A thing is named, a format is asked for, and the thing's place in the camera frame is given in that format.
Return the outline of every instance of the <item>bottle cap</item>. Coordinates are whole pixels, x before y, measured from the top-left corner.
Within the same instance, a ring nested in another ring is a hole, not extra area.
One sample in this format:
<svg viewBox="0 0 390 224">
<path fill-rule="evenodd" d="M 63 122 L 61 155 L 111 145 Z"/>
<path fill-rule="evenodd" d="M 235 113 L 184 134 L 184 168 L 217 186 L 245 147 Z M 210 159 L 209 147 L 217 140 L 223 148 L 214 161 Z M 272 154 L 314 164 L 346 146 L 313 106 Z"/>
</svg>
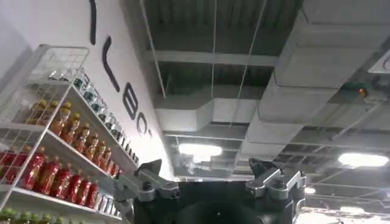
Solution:
<svg viewBox="0 0 390 224">
<path fill-rule="evenodd" d="M 51 215 L 49 214 L 43 215 L 43 220 L 50 220 L 50 219 L 51 219 Z"/>
<path fill-rule="evenodd" d="M 39 150 L 39 152 L 44 152 L 44 147 L 43 146 L 39 146 L 38 150 Z"/>
<path fill-rule="evenodd" d="M 36 213 L 32 214 L 31 220 L 38 220 L 38 214 L 36 214 Z"/>
<path fill-rule="evenodd" d="M 48 103 L 46 102 L 46 100 L 40 100 L 39 104 L 42 104 L 42 105 L 46 106 Z"/>
<path fill-rule="evenodd" d="M 71 104 L 71 102 L 66 101 L 66 102 L 63 104 L 63 106 L 64 106 L 64 107 L 71 108 L 72 104 Z"/>
</svg>

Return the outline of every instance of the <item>plastic bottle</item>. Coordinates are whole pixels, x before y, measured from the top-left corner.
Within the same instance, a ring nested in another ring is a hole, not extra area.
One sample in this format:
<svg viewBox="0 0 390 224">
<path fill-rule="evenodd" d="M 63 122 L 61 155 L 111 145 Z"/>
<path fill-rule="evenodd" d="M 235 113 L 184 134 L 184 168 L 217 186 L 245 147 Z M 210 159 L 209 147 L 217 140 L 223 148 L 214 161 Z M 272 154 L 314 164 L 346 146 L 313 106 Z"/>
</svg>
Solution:
<svg viewBox="0 0 390 224">
<path fill-rule="evenodd" d="M 30 159 L 29 164 L 24 170 L 23 176 L 20 178 L 19 186 L 31 190 L 35 182 L 38 180 L 40 169 L 46 160 L 43 154 L 44 147 L 40 146 Z"/>
<path fill-rule="evenodd" d="M 68 118 L 71 114 L 71 106 L 70 102 L 65 102 L 60 111 L 55 115 L 55 118 L 50 125 L 50 130 L 53 131 L 56 135 L 60 136 L 61 131 L 64 128 Z"/>
<path fill-rule="evenodd" d="M 38 217 L 38 214 L 32 214 L 31 215 L 31 219 L 30 219 L 30 224 L 37 224 L 38 223 L 38 219 L 39 219 L 39 217 Z"/>
<path fill-rule="evenodd" d="M 35 192 L 39 192 L 46 195 L 50 193 L 54 178 L 61 168 L 61 164 L 58 162 L 58 160 L 59 157 L 55 156 L 50 163 L 46 163 L 43 166 L 39 180 L 34 185 Z"/>
<path fill-rule="evenodd" d="M 13 221 L 13 211 L 11 208 L 5 208 L 0 213 L 0 223 L 1 224 L 11 224 Z"/>
<path fill-rule="evenodd" d="M 50 120 L 50 117 L 53 115 L 54 110 L 57 108 L 59 102 L 57 100 L 53 100 L 47 109 L 42 113 L 41 119 L 39 119 L 39 125 L 46 125 Z"/>
<path fill-rule="evenodd" d="M 50 196 L 64 199 L 65 191 L 68 188 L 69 180 L 71 178 L 71 164 L 67 163 L 66 166 L 60 169 L 54 179 L 51 187 Z"/>
<path fill-rule="evenodd" d="M 27 159 L 31 150 L 32 150 L 31 146 L 29 146 L 29 145 L 25 146 L 25 148 L 21 152 L 19 152 L 19 154 L 17 154 L 15 156 L 15 159 L 12 160 L 12 162 L 10 164 L 11 167 L 9 167 L 9 170 L 5 175 L 5 179 L 6 179 L 7 184 L 13 183 L 14 179 L 16 178 L 16 176 L 19 172 L 20 167 L 23 165 L 23 163 Z"/>
<path fill-rule="evenodd" d="M 87 176 L 80 184 L 79 191 L 76 195 L 76 204 L 85 205 L 85 200 L 87 199 L 91 185 L 90 177 Z"/>
<path fill-rule="evenodd" d="M 79 170 L 78 173 L 73 175 L 73 177 L 71 177 L 69 181 L 69 186 L 68 189 L 66 190 L 66 197 L 65 197 L 67 201 L 72 203 L 76 202 L 76 195 L 79 191 L 81 181 L 82 181 L 81 170 Z"/>
<path fill-rule="evenodd" d="M 72 119 L 70 119 L 61 132 L 61 138 L 70 144 L 73 140 L 74 134 L 80 125 L 80 114 L 74 113 Z"/>
<path fill-rule="evenodd" d="M 92 160 L 96 150 L 96 146 L 98 146 L 99 143 L 99 139 L 97 135 L 98 134 L 95 133 L 93 136 L 90 136 L 87 139 L 87 143 L 85 144 L 85 148 L 83 150 L 83 155 L 87 157 L 89 160 Z"/>
<path fill-rule="evenodd" d="M 87 137 L 90 134 L 90 125 L 85 123 L 85 125 L 78 131 L 75 140 L 73 140 L 72 146 L 78 152 L 83 152 L 85 142 L 87 141 Z"/>
<path fill-rule="evenodd" d="M 111 157 L 111 148 L 107 147 L 107 149 L 104 151 L 102 161 L 100 163 L 100 168 L 102 170 L 106 170 L 108 166 L 108 161 L 110 160 Z"/>
<path fill-rule="evenodd" d="M 38 224 L 51 224 L 51 215 L 43 215 L 42 219 L 38 221 Z"/>
<path fill-rule="evenodd" d="M 92 162 L 95 163 L 97 166 L 100 166 L 100 163 L 103 159 L 103 154 L 105 152 L 105 142 L 101 141 L 96 147 L 96 151 L 93 155 Z"/>
<path fill-rule="evenodd" d="M 85 200 L 85 206 L 93 209 L 96 204 L 96 197 L 98 196 L 98 193 L 99 193 L 98 181 L 94 181 L 90 187 L 90 191 L 88 193 L 87 199 Z"/>
<path fill-rule="evenodd" d="M 26 211 L 20 215 L 20 218 L 14 222 L 14 224 L 29 224 L 31 212 Z"/>
<path fill-rule="evenodd" d="M 26 117 L 27 124 L 37 124 L 38 119 L 42 116 L 44 109 L 48 103 L 45 100 L 40 100 L 38 103 L 35 103 L 30 108 L 30 113 Z"/>
</svg>

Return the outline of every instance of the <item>white shelf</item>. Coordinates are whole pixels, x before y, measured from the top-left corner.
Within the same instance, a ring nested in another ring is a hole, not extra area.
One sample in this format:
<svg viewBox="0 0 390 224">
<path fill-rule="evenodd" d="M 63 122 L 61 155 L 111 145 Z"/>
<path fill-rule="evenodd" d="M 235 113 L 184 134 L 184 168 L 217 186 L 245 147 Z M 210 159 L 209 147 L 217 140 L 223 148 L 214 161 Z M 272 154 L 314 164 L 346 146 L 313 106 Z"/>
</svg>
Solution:
<svg viewBox="0 0 390 224">
<path fill-rule="evenodd" d="M 10 189 L 10 185 L 0 185 L 0 192 L 3 194 Z M 50 197 L 48 195 L 40 194 L 34 191 L 23 189 L 20 187 L 14 187 L 10 196 L 11 201 L 17 201 L 18 203 L 24 203 L 30 206 L 40 206 L 52 211 L 57 211 L 63 215 L 82 215 L 82 216 L 99 216 L 109 222 L 121 221 L 120 217 L 101 213 L 95 209 L 88 208 L 86 206 L 77 205 L 64 201 L 58 198 Z"/>
<path fill-rule="evenodd" d="M 56 80 L 29 80 L 28 85 L 49 85 L 49 86 L 62 86 L 61 89 L 64 89 L 69 85 L 68 82 L 56 81 Z M 87 101 L 83 96 L 78 92 L 77 89 L 72 85 L 69 90 L 69 93 L 65 99 L 72 103 L 72 112 L 78 112 L 81 115 L 81 125 L 84 123 L 90 124 L 90 129 L 92 133 L 97 133 L 100 140 L 104 140 L 105 144 L 112 148 L 112 160 L 119 165 L 125 172 L 134 171 L 137 169 L 137 165 L 131 159 L 129 154 L 121 147 L 119 142 L 112 136 L 110 130 L 105 126 L 105 124 L 99 119 L 96 113 L 89 106 Z"/>
</svg>

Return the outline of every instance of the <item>ceiling pipe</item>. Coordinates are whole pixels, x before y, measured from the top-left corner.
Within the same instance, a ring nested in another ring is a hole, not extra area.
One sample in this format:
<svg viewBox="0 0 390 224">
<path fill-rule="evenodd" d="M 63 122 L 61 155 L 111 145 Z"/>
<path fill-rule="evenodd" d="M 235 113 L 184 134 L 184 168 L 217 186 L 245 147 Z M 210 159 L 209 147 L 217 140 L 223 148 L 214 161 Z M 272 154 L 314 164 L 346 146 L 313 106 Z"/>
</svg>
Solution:
<svg viewBox="0 0 390 224">
<path fill-rule="evenodd" d="M 217 33 L 217 0 L 214 0 L 214 32 L 213 32 L 213 56 L 215 56 L 215 45 L 216 45 L 216 33 Z M 215 61 L 213 60 L 213 67 L 211 69 L 211 98 L 214 93 L 214 70 Z"/>
<path fill-rule="evenodd" d="M 147 20 L 146 9 L 145 9 L 145 0 L 140 0 L 140 4 L 141 4 L 142 17 L 144 18 L 145 28 L 146 28 L 146 32 L 147 32 L 147 38 L 149 39 L 149 44 L 151 45 L 151 50 L 152 50 L 152 54 L 153 54 L 153 62 L 154 62 L 154 65 L 156 66 L 158 79 L 160 81 L 161 93 L 162 93 L 162 95 L 163 95 L 163 97 L 165 99 L 166 98 L 166 94 L 165 94 L 163 79 L 161 77 L 161 71 L 160 71 L 160 67 L 158 65 L 158 61 L 157 61 L 157 56 L 156 56 L 156 51 L 155 51 L 155 48 L 154 48 L 154 43 L 153 43 L 153 38 L 152 38 L 152 34 L 151 34 L 151 29 L 149 27 L 149 22 Z"/>
<path fill-rule="evenodd" d="M 250 44 L 250 47 L 249 47 L 249 53 L 248 53 L 248 59 L 247 59 L 247 62 L 245 64 L 245 68 L 244 68 L 244 72 L 243 72 L 243 77 L 241 79 L 241 84 L 239 86 L 239 89 L 238 89 L 238 94 L 237 94 L 237 99 L 236 99 L 236 107 L 235 107 L 235 110 L 234 110 L 234 113 L 233 113 L 233 117 L 232 117 L 232 121 L 230 122 L 230 126 L 232 126 L 233 122 L 235 121 L 236 119 L 236 116 L 237 116 L 237 111 L 238 111 L 238 101 L 239 101 L 239 97 L 241 95 L 241 90 L 243 89 L 243 85 L 244 85 L 244 80 L 245 80 L 245 76 L 246 76 L 246 72 L 248 70 L 248 64 L 250 62 L 250 58 L 251 58 L 251 55 L 252 55 L 252 51 L 253 51 L 253 48 L 254 48 L 254 45 L 255 45 L 255 40 L 256 40 L 256 36 L 257 36 L 257 32 L 258 32 L 258 28 L 260 27 L 260 23 L 261 23 L 261 19 L 263 17 L 263 13 L 264 13 L 264 10 L 267 6 L 267 1 L 268 0 L 264 0 L 263 1 L 263 4 L 261 6 L 261 10 L 260 10 L 260 13 L 259 13 L 259 16 L 258 16 L 258 19 L 257 19 L 257 23 L 256 23 L 256 28 L 255 28 L 255 32 L 254 32 L 254 36 L 252 37 L 252 42 Z"/>
</svg>

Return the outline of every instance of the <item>fluorescent light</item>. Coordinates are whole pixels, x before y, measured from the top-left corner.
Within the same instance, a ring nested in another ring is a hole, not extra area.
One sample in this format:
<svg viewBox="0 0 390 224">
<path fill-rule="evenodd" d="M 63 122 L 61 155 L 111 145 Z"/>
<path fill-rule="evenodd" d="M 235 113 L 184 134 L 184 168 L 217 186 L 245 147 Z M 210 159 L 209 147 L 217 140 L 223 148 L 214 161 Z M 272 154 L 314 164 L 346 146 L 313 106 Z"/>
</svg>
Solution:
<svg viewBox="0 0 390 224">
<path fill-rule="evenodd" d="M 180 144 L 179 152 L 187 155 L 196 156 L 218 156 L 222 153 L 222 148 L 216 145 L 203 144 Z"/>
<path fill-rule="evenodd" d="M 312 187 L 306 187 L 305 188 L 305 193 L 306 194 L 315 194 L 316 193 L 316 190 Z"/>
<path fill-rule="evenodd" d="M 352 214 L 361 214 L 361 213 L 364 213 L 364 209 L 363 208 L 359 208 L 359 207 L 350 207 L 350 206 L 343 206 L 340 208 L 340 211 L 342 212 L 348 212 L 348 213 L 352 213 Z"/>
<path fill-rule="evenodd" d="M 363 153 L 344 153 L 339 157 L 339 162 L 343 165 L 352 167 L 384 166 L 389 161 L 389 158 L 380 155 L 363 154 Z"/>
</svg>

